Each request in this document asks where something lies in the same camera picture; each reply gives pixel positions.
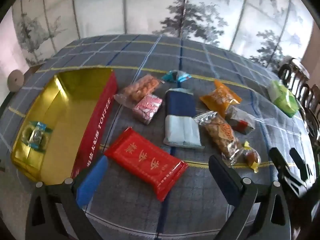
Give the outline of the yellow-ended brown candy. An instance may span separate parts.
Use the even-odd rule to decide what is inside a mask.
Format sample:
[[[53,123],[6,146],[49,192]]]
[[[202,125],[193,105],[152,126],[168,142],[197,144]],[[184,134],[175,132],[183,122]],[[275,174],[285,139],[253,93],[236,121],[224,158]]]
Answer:
[[[251,168],[254,171],[254,173],[258,173],[259,166],[261,163],[261,158],[259,153],[250,146],[248,141],[244,142],[243,147],[244,147],[244,157],[248,167]]]

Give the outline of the clear bag fried dough twists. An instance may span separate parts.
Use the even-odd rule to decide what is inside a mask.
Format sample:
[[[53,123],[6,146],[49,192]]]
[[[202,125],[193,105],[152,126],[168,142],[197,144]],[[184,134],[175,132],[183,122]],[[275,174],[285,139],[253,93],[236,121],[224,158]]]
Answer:
[[[223,157],[231,165],[235,164],[243,150],[241,142],[236,137],[230,124],[215,111],[203,112],[193,119],[206,129]]]

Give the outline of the silver red foil snack pack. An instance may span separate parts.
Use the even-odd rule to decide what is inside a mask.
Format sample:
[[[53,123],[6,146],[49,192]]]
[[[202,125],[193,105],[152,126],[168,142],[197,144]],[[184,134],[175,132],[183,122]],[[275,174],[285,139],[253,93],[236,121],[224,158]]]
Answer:
[[[234,106],[227,109],[225,120],[232,129],[241,134],[249,134],[255,129],[254,116]]]

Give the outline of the navy and pale blue pack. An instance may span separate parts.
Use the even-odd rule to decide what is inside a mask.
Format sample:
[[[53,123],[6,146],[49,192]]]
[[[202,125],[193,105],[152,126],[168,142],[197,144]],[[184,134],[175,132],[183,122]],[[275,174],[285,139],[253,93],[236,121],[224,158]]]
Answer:
[[[194,95],[184,88],[171,88],[165,93],[164,144],[171,147],[203,149],[199,125],[194,120]]]

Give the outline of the red gold-lettered snack pack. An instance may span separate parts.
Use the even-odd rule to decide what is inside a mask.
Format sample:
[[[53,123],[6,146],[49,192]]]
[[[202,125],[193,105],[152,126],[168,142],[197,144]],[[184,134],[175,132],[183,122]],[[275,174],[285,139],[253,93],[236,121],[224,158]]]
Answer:
[[[188,168],[188,164],[154,145],[132,127],[125,129],[105,151],[131,174],[150,184],[163,202],[169,191]]]

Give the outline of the orange snack bag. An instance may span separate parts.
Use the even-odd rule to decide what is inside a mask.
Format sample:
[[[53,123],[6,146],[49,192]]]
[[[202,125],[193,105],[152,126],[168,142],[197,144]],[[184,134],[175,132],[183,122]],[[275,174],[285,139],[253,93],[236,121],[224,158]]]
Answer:
[[[224,117],[229,106],[240,104],[242,98],[218,80],[214,81],[214,85],[216,89],[207,95],[201,96],[200,100],[210,110]]]

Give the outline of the pink white patterned pack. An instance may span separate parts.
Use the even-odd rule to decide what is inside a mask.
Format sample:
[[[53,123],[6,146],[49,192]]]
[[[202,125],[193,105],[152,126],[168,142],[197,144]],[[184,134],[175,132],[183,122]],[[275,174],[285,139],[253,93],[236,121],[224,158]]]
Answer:
[[[156,95],[146,95],[133,108],[133,115],[143,124],[148,125],[153,119],[154,115],[158,112],[162,102],[163,100]]]

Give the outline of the teal small snack wrapper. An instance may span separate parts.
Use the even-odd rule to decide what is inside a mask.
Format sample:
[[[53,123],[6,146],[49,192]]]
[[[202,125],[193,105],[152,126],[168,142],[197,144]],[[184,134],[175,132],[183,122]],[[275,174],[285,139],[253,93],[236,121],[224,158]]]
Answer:
[[[171,83],[182,83],[189,79],[191,79],[191,75],[182,70],[171,70],[162,77],[163,81]]]

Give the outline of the clear bag orange puffs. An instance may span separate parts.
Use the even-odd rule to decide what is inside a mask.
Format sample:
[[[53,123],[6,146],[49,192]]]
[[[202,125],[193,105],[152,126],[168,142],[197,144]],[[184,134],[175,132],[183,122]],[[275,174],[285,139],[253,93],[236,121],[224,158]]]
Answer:
[[[123,88],[114,95],[114,99],[120,105],[133,109],[145,96],[152,94],[162,83],[160,79],[147,74],[134,83]]]

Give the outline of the green tissue pack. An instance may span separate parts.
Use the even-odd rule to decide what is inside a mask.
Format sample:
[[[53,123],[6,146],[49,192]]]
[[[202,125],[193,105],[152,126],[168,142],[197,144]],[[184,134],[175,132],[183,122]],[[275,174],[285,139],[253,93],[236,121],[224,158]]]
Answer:
[[[280,81],[271,81],[267,87],[271,102],[288,117],[293,117],[299,107],[295,96]]]

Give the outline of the red toffee tin gold interior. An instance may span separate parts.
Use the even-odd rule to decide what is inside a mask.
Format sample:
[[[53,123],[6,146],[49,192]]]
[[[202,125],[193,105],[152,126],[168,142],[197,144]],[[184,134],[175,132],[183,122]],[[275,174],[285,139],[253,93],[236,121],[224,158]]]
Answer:
[[[56,74],[33,102],[14,143],[11,161],[28,179],[47,185],[75,178],[95,159],[117,91],[108,68]],[[45,152],[28,146],[30,122],[53,130]]]

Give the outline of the blue-ended clear candy packet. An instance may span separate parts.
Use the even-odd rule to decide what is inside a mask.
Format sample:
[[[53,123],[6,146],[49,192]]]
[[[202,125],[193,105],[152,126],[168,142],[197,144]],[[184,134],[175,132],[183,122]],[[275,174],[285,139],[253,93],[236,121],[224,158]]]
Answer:
[[[45,152],[53,130],[40,121],[30,122],[32,133],[27,140],[28,146],[32,149]]]

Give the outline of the dark wooden chair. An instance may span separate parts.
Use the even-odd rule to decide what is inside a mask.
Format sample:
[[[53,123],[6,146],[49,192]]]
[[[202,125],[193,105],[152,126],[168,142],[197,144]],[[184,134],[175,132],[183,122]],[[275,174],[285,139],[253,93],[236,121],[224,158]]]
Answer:
[[[285,57],[279,66],[278,77],[295,96],[313,151],[319,153],[319,87],[308,85],[310,74],[298,59]]]

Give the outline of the grey plaid tablecloth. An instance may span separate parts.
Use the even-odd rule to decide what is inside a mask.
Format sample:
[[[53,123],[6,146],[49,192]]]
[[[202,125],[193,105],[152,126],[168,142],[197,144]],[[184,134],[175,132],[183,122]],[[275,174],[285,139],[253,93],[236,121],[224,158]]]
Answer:
[[[156,77],[181,69],[191,74],[182,87],[194,98],[214,90],[219,79],[241,98],[240,108],[257,118],[248,141],[261,156],[258,173],[236,165],[235,170],[255,183],[269,184],[277,171],[268,152],[277,147],[293,172],[289,155],[295,148],[312,170],[312,146],[300,115],[286,116],[269,100],[267,86],[277,77],[265,68],[223,49],[199,42],[154,35],[107,35],[75,40],[50,57],[12,99],[1,117],[1,162],[9,179],[1,180],[1,208],[10,230],[24,237],[25,219],[33,185],[10,162],[10,154],[28,109],[47,82],[64,70],[92,67],[112,68],[119,88],[145,74]],[[136,120],[129,109],[115,104],[108,119],[100,149],[104,150],[127,127],[189,162],[164,202],[152,188],[111,161],[86,215],[104,239],[213,239],[232,213],[208,170],[215,153],[210,137],[201,131],[204,149],[172,148],[163,144],[165,111],[161,109],[149,125]]]

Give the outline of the round grey stone disc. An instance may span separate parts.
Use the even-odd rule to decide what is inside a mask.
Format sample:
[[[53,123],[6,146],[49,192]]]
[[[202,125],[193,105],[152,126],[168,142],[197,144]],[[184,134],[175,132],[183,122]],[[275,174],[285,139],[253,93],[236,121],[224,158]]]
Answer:
[[[7,87],[10,92],[19,91],[24,85],[24,74],[19,70],[13,70],[7,78]]]

